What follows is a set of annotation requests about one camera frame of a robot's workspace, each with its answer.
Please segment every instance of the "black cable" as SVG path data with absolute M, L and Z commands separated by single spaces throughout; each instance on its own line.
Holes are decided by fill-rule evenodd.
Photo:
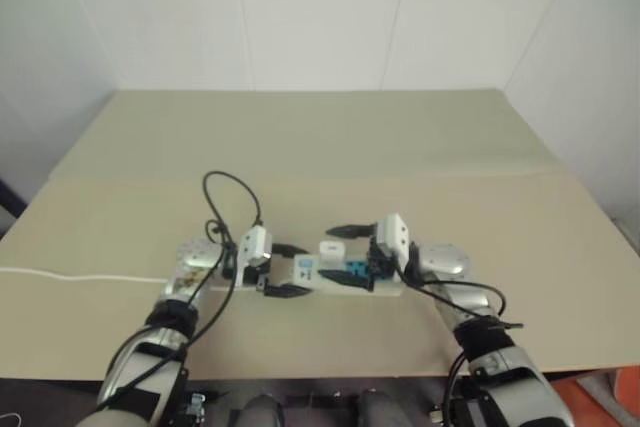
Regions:
M 223 247 L 222 250 L 220 251 L 220 255 L 218 256 L 218 260 L 216 260 L 216 263 L 213 264 L 213 267 L 211 267 L 209 269 L 209 272 L 207 272 L 207 275 L 205 275 L 203 277 L 203 279 L 200 281 L 198 286 L 195 288 L 195 290 L 191 294 L 191 297 L 189 297 L 189 301 L 187 302 L 188 304 L 193 303 L 193 301 L 196 298 L 196 296 L 198 295 L 198 293 L 202 290 L 202 288 L 205 286 L 205 284 L 207 282 L 209 282 L 209 279 L 211 279 L 211 277 L 213 276 L 214 272 L 218 269 L 218 266 L 220 265 L 220 262 L 222 262 L 222 259 L 223 258 L 226 259 L 226 257 L 227 257 L 227 249 L 225 249 Z
M 469 309 L 467 309 L 465 307 L 462 307 L 461 305 L 458 305 L 455 302 L 451 302 L 446 297 L 442 297 L 441 295 L 435 294 L 433 292 L 429 292 L 428 290 L 425 290 L 422 287 L 411 283 L 409 281 L 409 279 L 407 279 L 407 277 L 402 273 L 402 270 L 400 270 L 400 266 L 398 265 L 398 262 L 394 262 L 394 267 L 395 267 L 396 272 L 400 276 L 400 279 L 410 289 L 413 289 L 416 292 L 420 292 L 421 294 L 426 295 L 428 297 L 432 297 L 433 299 L 437 300 L 438 302 L 442 302 L 443 304 L 446 304 L 449 307 L 453 307 L 454 309 L 457 309 L 460 312 L 464 312 L 465 314 L 471 315 L 472 317 L 478 317 L 478 318 L 479 317 L 485 317 L 484 315 L 478 314 L 477 312 L 474 312 L 473 310 L 469 310 Z M 499 319 L 496 319 L 496 325 L 504 327 L 505 329 L 515 329 L 515 328 L 522 327 L 522 324 L 518 324 L 518 323 L 512 324 L 512 323 L 509 323 L 509 322 L 503 322 L 502 320 L 499 320 Z
M 453 396 L 453 387 L 456 385 L 456 377 L 464 364 L 464 352 L 456 357 L 451 364 L 449 375 L 447 376 L 447 384 L 444 388 L 444 398 L 442 400 L 442 425 L 443 427 L 451 427 L 451 397 Z
M 174 350 L 169 355 L 167 355 L 162 360 L 160 360 L 157 364 L 155 364 L 153 367 L 143 372 L 142 374 L 140 374 L 139 376 L 137 376 L 136 378 L 134 378 L 133 380 L 125 384 L 124 386 L 120 387 L 115 394 L 105 399 L 100 404 L 98 404 L 96 408 L 93 410 L 94 412 L 98 412 L 100 410 L 104 410 L 110 407 L 115 402 L 123 398 L 125 395 L 129 394 L 135 388 L 136 385 L 138 385 L 140 382 L 145 381 L 146 379 L 151 377 L 153 374 L 155 374 L 158 370 L 160 370 L 162 367 L 164 367 L 166 364 L 168 364 L 172 360 L 184 354 L 184 352 L 186 352 L 186 350 L 189 347 L 195 344 L 204 334 L 207 333 L 207 331 L 218 320 L 220 315 L 222 315 L 222 312 L 224 312 L 227 305 L 229 304 L 229 301 L 231 300 L 231 296 L 233 295 L 233 292 L 235 290 L 236 277 L 238 275 L 237 264 L 238 264 L 237 258 L 235 255 L 233 255 L 233 278 L 231 279 L 229 290 L 227 291 L 227 294 L 225 295 L 225 298 L 222 301 L 222 304 L 220 304 L 220 307 L 218 307 L 218 310 L 216 311 L 215 315 L 204 325 L 204 327 L 202 327 L 202 329 L 200 329 L 188 342 L 185 342 L 184 344 L 182 344 L 179 349 Z
M 205 232 L 205 234 L 207 234 L 207 239 L 209 239 L 209 241 L 212 244 L 222 244 L 222 237 L 220 237 L 220 240 L 216 240 L 212 236 L 212 234 L 219 234 L 220 233 L 220 229 L 218 228 L 218 222 L 217 221 L 215 221 L 213 219 L 207 220 L 205 222 L 205 224 L 204 224 L 204 232 Z
M 480 284 L 478 282 L 467 282 L 466 280 L 427 280 L 422 282 L 422 285 L 464 285 L 467 287 L 476 287 L 478 289 L 488 290 L 500 297 L 500 309 L 498 310 L 498 316 L 501 316 L 507 309 L 507 297 L 492 285 Z
M 260 207 L 260 201 L 258 200 L 258 197 L 253 192 L 253 190 L 251 190 L 251 187 L 249 187 L 244 181 L 242 181 L 235 175 L 229 174 L 227 172 L 223 172 L 221 170 L 212 170 L 210 172 L 207 172 L 206 174 L 204 174 L 204 177 L 202 178 L 202 190 L 204 192 L 204 198 L 207 200 L 207 203 L 209 204 L 209 207 L 211 208 L 213 215 L 216 217 L 215 220 L 207 221 L 207 224 L 217 223 L 219 229 L 226 228 L 226 225 L 224 225 L 224 222 L 221 222 L 222 216 L 220 215 L 220 212 L 218 212 L 218 209 L 216 209 L 216 206 L 213 204 L 213 200 L 211 200 L 211 195 L 209 195 L 209 189 L 207 187 L 207 183 L 209 179 L 214 175 L 220 175 L 222 177 L 227 177 L 231 180 L 235 180 L 238 184 L 244 187 L 244 189 L 249 193 L 249 195 L 253 199 L 253 203 L 256 206 L 256 218 L 253 221 L 253 225 L 262 225 L 262 208 Z
M 116 353 L 113 354 L 113 357 L 111 357 L 111 360 L 109 361 L 109 367 L 107 367 L 107 374 L 111 372 L 111 369 L 113 369 L 113 364 L 116 363 L 116 359 L 120 356 L 122 351 L 125 349 L 127 345 L 129 345 L 130 342 L 132 342 L 135 338 L 140 337 L 141 335 L 151 332 L 152 330 L 161 329 L 161 328 L 162 327 L 159 325 L 147 325 L 146 327 L 143 327 L 142 329 L 134 332 L 129 337 L 127 337 L 126 340 L 122 342 L 122 344 L 120 344 L 120 347 L 118 347 L 118 350 L 116 350 Z
M 233 262 L 233 278 L 231 279 L 229 290 L 227 291 L 227 294 L 225 295 L 222 303 L 220 304 L 220 307 L 218 307 L 218 310 L 213 315 L 213 317 L 196 334 L 194 334 L 194 336 L 191 339 L 189 339 L 188 342 L 185 342 L 177 350 L 174 350 L 173 352 L 171 352 L 169 355 L 164 357 L 153 367 L 149 368 L 148 370 L 138 375 L 136 378 L 134 378 L 124 386 L 120 387 L 115 394 L 111 395 L 109 398 L 105 399 L 103 402 L 98 404 L 96 408 L 93 410 L 94 412 L 98 412 L 110 407 L 115 402 L 117 402 L 118 400 L 122 399 L 124 396 L 129 394 L 135 388 L 135 386 L 138 385 L 140 382 L 143 382 L 144 380 L 151 377 L 153 374 L 155 374 L 158 370 L 160 370 L 162 367 L 167 365 L 172 360 L 182 356 L 189 347 L 195 344 L 204 334 L 207 333 L 207 331 L 213 326 L 213 324 L 215 324 L 216 321 L 220 318 L 220 316 L 226 309 L 227 305 L 229 304 L 229 301 L 231 300 L 231 297 L 235 290 L 236 278 L 238 276 L 238 259 L 237 259 L 235 243 L 233 241 L 231 233 L 229 232 L 227 224 L 224 222 L 222 216 L 220 215 L 220 212 L 218 211 L 215 204 L 213 203 L 213 200 L 211 199 L 211 196 L 207 189 L 207 181 L 213 175 L 221 175 L 223 177 L 228 177 L 232 180 L 235 180 L 237 183 L 239 183 L 241 186 L 243 186 L 247 190 L 247 192 L 251 195 L 256 206 L 256 218 L 254 220 L 253 225 L 262 225 L 262 210 L 260 208 L 260 202 L 258 201 L 258 198 L 256 197 L 253 190 L 251 190 L 251 188 L 246 183 L 244 183 L 238 177 L 222 171 L 211 171 L 211 172 L 207 172 L 204 175 L 204 177 L 202 178 L 202 190 L 204 192 L 205 199 L 209 204 L 209 207 L 211 208 L 213 215 L 215 216 L 215 219 L 210 219 L 205 223 L 205 231 L 207 233 L 207 237 L 210 240 L 212 240 L 210 237 L 209 226 L 211 224 L 215 224 L 217 226 L 217 229 L 219 230 L 219 234 L 223 244 L 223 251 L 220 253 L 220 257 L 218 258 L 216 265 L 219 265 L 219 262 L 225 255 L 231 256 L 231 259 Z M 200 289 L 203 285 L 204 285 L 204 282 L 201 282 L 198 285 L 197 289 Z

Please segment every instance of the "table surface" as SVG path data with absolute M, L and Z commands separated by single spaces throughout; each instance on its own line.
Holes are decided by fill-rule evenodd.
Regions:
M 505 318 L 525 323 L 512 335 L 545 371 L 640 362 L 637 256 L 492 90 L 120 92 L 0 243 L 0 267 L 168 277 L 210 217 L 210 169 L 254 188 L 277 241 L 315 250 L 331 226 L 400 212 L 414 239 L 460 245 L 476 280 L 506 293 Z M 211 189 L 232 232 L 246 230 L 246 193 Z M 160 290 L 0 278 L 2 377 L 101 379 Z M 188 366 L 195 379 L 443 375 L 457 353 L 414 292 L 238 292 Z

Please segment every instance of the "white cable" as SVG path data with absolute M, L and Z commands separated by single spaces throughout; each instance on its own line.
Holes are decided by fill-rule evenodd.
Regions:
M 56 274 L 55 272 L 48 272 L 46 270 L 26 269 L 22 267 L 0 267 L 0 274 L 27 274 L 38 275 L 40 277 L 47 277 L 49 279 L 61 280 L 64 282 L 87 282 L 87 281 L 116 281 L 116 282 L 140 282 L 143 284 L 166 284 L 168 279 L 159 279 L 156 277 L 133 277 L 129 275 L 108 275 L 108 274 L 93 274 L 93 275 L 65 275 Z M 227 286 L 211 286 L 211 291 L 214 292 L 226 292 L 229 290 Z
M 15 417 L 18 419 L 18 425 L 16 427 L 20 427 L 22 425 L 22 416 L 17 412 L 9 412 L 8 414 L 0 415 L 0 419 L 6 419 L 7 417 Z

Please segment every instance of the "white wall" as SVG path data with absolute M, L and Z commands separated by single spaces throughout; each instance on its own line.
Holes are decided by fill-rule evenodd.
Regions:
M 638 202 L 640 0 L 554 0 L 506 85 L 611 214 Z
M 498 87 L 615 214 L 639 197 L 639 3 L 0 0 L 0 176 L 31 198 L 116 88 Z

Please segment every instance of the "cable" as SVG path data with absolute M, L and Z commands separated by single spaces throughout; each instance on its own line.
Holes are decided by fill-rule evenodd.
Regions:
M 27 269 L 22 267 L 0 267 L 0 273 L 6 274 L 28 274 L 48 277 L 54 280 L 62 280 L 65 282 L 87 282 L 93 280 L 113 280 L 121 282 L 142 282 L 146 284 L 164 284 L 167 279 L 159 279 L 156 277 L 133 277 L 129 275 L 110 275 L 110 274 L 92 274 L 92 275 L 67 275 L 48 272 L 46 270 Z
M 220 253 L 220 257 L 218 257 L 218 261 L 216 262 L 216 265 L 212 268 L 212 270 L 217 268 L 221 259 L 226 255 L 231 256 L 232 263 L 233 263 L 233 278 L 231 279 L 231 283 L 229 285 L 229 289 L 227 290 L 227 294 L 225 295 L 222 303 L 220 304 L 220 307 L 218 307 L 218 310 L 213 315 L 213 317 L 188 342 L 185 342 L 180 346 L 180 348 L 171 352 L 169 355 L 164 357 L 153 367 L 149 368 L 148 370 L 146 370 L 145 372 L 138 375 L 136 378 L 134 378 L 133 380 L 131 380 L 130 382 L 128 382 L 127 384 L 119 388 L 113 395 L 111 395 L 109 398 L 105 399 L 103 402 L 98 404 L 94 409 L 94 412 L 98 412 L 110 407 L 115 402 L 117 402 L 118 400 L 123 398 L 125 395 L 130 393 L 135 388 L 135 386 L 138 385 L 140 382 L 143 382 L 144 380 L 151 377 L 153 374 L 155 374 L 158 370 L 160 370 L 163 366 L 167 365 L 172 360 L 182 356 L 189 347 L 195 344 L 204 334 L 207 333 L 207 331 L 213 326 L 213 324 L 215 324 L 216 321 L 220 318 L 220 316 L 226 309 L 227 305 L 229 304 L 229 301 L 231 300 L 233 292 L 235 291 L 236 278 L 238 276 L 238 258 L 237 258 L 236 246 L 233 241 L 233 237 L 229 232 L 227 224 L 224 222 L 222 216 L 220 215 L 220 212 L 218 211 L 215 204 L 213 203 L 213 200 L 211 199 L 211 196 L 209 195 L 209 191 L 207 189 L 207 181 L 213 175 L 221 175 L 224 177 L 228 177 L 232 180 L 235 180 L 237 183 L 242 185 L 247 190 L 247 192 L 249 192 L 256 206 L 256 218 L 253 225 L 262 224 L 262 211 L 260 208 L 260 202 L 258 201 L 258 198 L 254 194 L 254 192 L 251 190 L 251 188 L 247 184 L 245 184 L 239 178 L 222 171 L 207 172 L 202 178 L 202 190 L 204 192 L 205 199 L 207 200 L 207 203 L 209 204 L 209 207 L 211 208 L 211 211 L 213 212 L 213 215 L 215 217 L 215 219 L 210 219 L 205 223 L 205 230 L 207 233 L 207 237 L 211 239 L 209 226 L 211 224 L 215 224 L 217 226 L 217 229 L 219 230 L 222 244 L 224 246 L 222 252 Z M 204 282 L 201 282 L 198 285 L 197 290 L 200 289 L 202 285 L 204 285 Z
M 15 417 L 18 419 L 18 425 L 16 427 L 20 427 L 22 425 L 22 416 L 17 412 L 9 412 L 8 414 L 0 415 L 0 419 L 6 419 L 7 417 Z
M 507 297 L 498 290 L 496 287 L 487 284 L 480 284 L 478 282 L 467 282 L 466 280 L 427 280 L 422 285 L 464 285 L 467 287 L 476 287 L 478 289 L 488 290 L 500 297 L 500 309 L 498 310 L 498 316 L 501 316 L 507 309 Z
M 198 293 L 200 292 L 200 290 L 202 290 L 202 287 L 204 287 L 204 285 L 209 282 L 209 279 L 211 279 L 211 277 L 213 276 L 214 272 L 218 269 L 218 266 L 220 265 L 220 262 L 222 262 L 223 258 L 226 258 L 227 256 L 227 250 L 225 248 L 223 248 L 220 251 L 220 255 L 218 256 L 218 260 L 216 260 L 216 263 L 213 264 L 213 267 L 211 267 L 209 269 L 209 272 L 207 272 L 207 275 L 205 275 L 203 277 L 203 279 L 200 281 L 200 283 L 198 284 L 198 286 L 195 288 L 195 290 L 193 291 L 193 293 L 191 294 L 191 297 L 189 297 L 189 301 L 187 302 L 187 304 L 191 304 L 193 303 L 194 299 L 196 298 L 196 296 L 198 295 Z
M 220 237 L 220 240 L 219 240 L 219 241 L 217 241 L 217 240 L 216 240 L 216 239 L 214 239 L 214 238 L 212 237 L 212 235 L 211 235 L 212 233 L 220 233 L 220 230 L 219 230 L 219 228 L 218 228 L 218 222 L 217 222 L 217 221 L 215 221 L 215 220 L 213 220 L 213 219 L 207 220 L 207 221 L 205 222 L 205 224 L 204 224 L 204 233 L 207 235 L 207 239 L 209 239 L 209 241 L 210 241 L 212 244 L 218 244 L 218 243 L 220 243 L 220 244 L 221 244 L 221 243 L 222 243 L 222 237 Z
M 113 357 L 111 357 L 111 360 L 109 361 L 109 367 L 107 367 L 107 374 L 111 372 L 111 369 L 113 369 L 113 365 L 116 363 L 116 359 L 120 356 L 120 354 L 125 349 L 125 347 L 129 345 L 129 343 L 133 342 L 136 338 L 144 334 L 148 334 L 152 330 L 156 330 L 156 329 L 160 330 L 164 327 L 168 327 L 168 326 L 147 325 L 146 327 L 143 327 L 142 329 L 134 332 L 129 337 L 127 337 L 125 341 L 122 342 L 122 344 L 120 344 L 120 347 L 118 347 L 118 350 L 116 350 L 116 353 L 113 354 Z
M 420 292 L 421 294 L 426 295 L 428 297 L 432 297 L 433 299 L 437 300 L 438 302 L 442 302 L 443 304 L 446 304 L 449 307 L 453 307 L 454 309 L 457 309 L 460 312 L 464 312 L 465 314 L 471 315 L 473 317 L 478 317 L 478 318 L 479 317 L 486 317 L 486 316 L 484 316 L 482 314 L 478 314 L 477 312 L 474 312 L 473 310 L 469 310 L 469 309 L 467 309 L 465 307 L 462 307 L 461 305 L 458 305 L 455 302 L 451 302 L 449 299 L 447 299 L 445 297 L 442 297 L 442 296 L 440 296 L 438 294 L 435 294 L 433 292 L 429 292 L 428 290 L 425 290 L 425 289 L 421 288 L 418 285 L 412 284 L 409 281 L 409 279 L 407 279 L 407 277 L 402 273 L 402 270 L 400 270 L 400 266 L 398 265 L 397 261 L 394 262 L 394 267 L 395 267 L 396 272 L 400 276 L 400 279 L 410 289 L 413 289 L 416 292 Z M 503 322 L 502 320 L 499 320 L 499 319 L 496 319 L 496 325 L 504 327 L 505 329 L 515 329 L 515 328 L 521 328 L 523 326 L 522 324 L 519 324 L 519 323 L 513 323 L 512 324 L 512 323 L 509 323 L 509 322 Z
M 235 288 L 235 285 L 236 285 L 235 281 L 236 281 L 236 277 L 238 275 L 237 259 L 236 259 L 235 256 L 233 258 L 234 258 L 234 261 L 233 261 L 233 264 L 234 264 L 233 265 L 233 278 L 231 279 L 231 284 L 229 286 L 229 290 L 227 291 L 227 295 L 225 296 L 224 300 L 222 301 L 222 304 L 220 304 L 220 307 L 218 307 L 218 311 L 215 313 L 215 315 L 188 342 L 182 344 L 178 350 L 174 350 L 169 355 L 164 357 L 161 361 L 159 361 L 156 365 L 154 365 L 153 367 L 151 367 L 147 371 L 143 372 L 142 374 L 140 374 L 135 379 L 131 380 L 129 383 L 125 384 L 121 388 L 119 388 L 116 391 L 115 394 L 113 394 L 111 397 L 105 399 L 100 404 L 98 404 L 96 406 L 96 408 L 93 410 L 94 412 L 98 412 L 98 411 L 104 410 L 107 407 L 113 405 L 115 402 L 117 402 L 118 400 L 123 398 L 125 395 L 130 393 L 134 389 L 134 387 L 136 385 L 138 385 L 140 382 L 143 382 L 144 380 L 148 379 L 153 374 L 155 374 L 158 370 L 160 370 L 162 367 L 164 367 L 166 364 L 168 364 L 169 362 L 171 362 L 172 360 L 178 358 L 180 355 L 182 355 L 184 352 L 186 352 L 186 350 L 189 347 L 191 347 L 193 344 L 195 344 L 204 334 L 207 333 L 207 331 L 218 320 L 220 315 L 222 315 L 222 312 L 224 312 L 225 308 L 229 304 L 229 301 L 231 300 L 231 296 L 233 295 L 233 291 L 234 291 L 234 288 Z
M 202 178 L 202 190 L 204 192 L 204 198 L 206 199 L 207 203 L 209 204 L 209 207 L 211 208 L 211 211 L 213 212 L 213 215 L 216 217 L 216 219 L 215 220 L 214 219 L 208 220 L 207 223 L 205 224 L 205 227 L 208 226 L 211 223 L 216 223 L 216 224 L 218 224 L 218 228 L 222 228 L 222 225 L 220 225 L 220 224 L 224 224 L 221 221 L 222 216 L 220 215 L 220 212 L 218 212 L 218 209 L 216 209 L 216 206 L 213 204 L 213 200 L 211 200 L 211 195 L 209 194 L 209 189 L 207 187 L 209 179 L 211 177 L 213 177 L 214 175 L 220 175 L 222 177 L 227 177 L 227 178 L 229 178 L 231 180 L 236 181 L 238 184 L 240 184 L 242 187 L 244 187 L 244 189 L 249 193 L 249 195 L 253 199 L 253 203 L 256 206 L 256 218 L 253 221 L 253 225 L 262 225 L 262 208 L 260 207 L 260 201 L 258 200 L 258 197 L 253 192 L 253 190 L 251 190 L 251 187 L 249 187 L 244 181 L 242 181 L 241 179 L 239 179 L 235 175 L 229 174 L 227 172 L 223 172 L 221 170 L 212 170 L 212 171 L 207 172 L 206 174 L 204 174 L 204 177 Z M 209 229 L 205 228 L 205 230 L 207 231 L 207 237 L 209 237 L 209 234 L 208 234 Z
M 456 377 L 464 364 L 464 352 L 456 357 L 451 364 L 449 375 L 447 376 L 447 384 L 444 389 L 444 398 L 442 400 L 442 425 L 443 427 L 451 427 L 451 397 L 453 396 L 453 387 L 456 385 Z

